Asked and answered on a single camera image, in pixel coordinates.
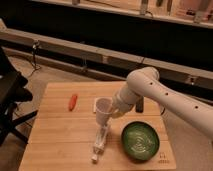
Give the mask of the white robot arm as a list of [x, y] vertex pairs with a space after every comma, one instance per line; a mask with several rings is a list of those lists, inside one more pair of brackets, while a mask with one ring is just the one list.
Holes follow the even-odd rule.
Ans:
[[141, 97], [147, 97], [213, 140], [213, 106], [164, 86], [159, 82], [159, 77], [159, 72], [154, 67], [144, 67], [130, 72], [125, 84], [112, 97], [112, 117], [123, 116], [132, 110]]

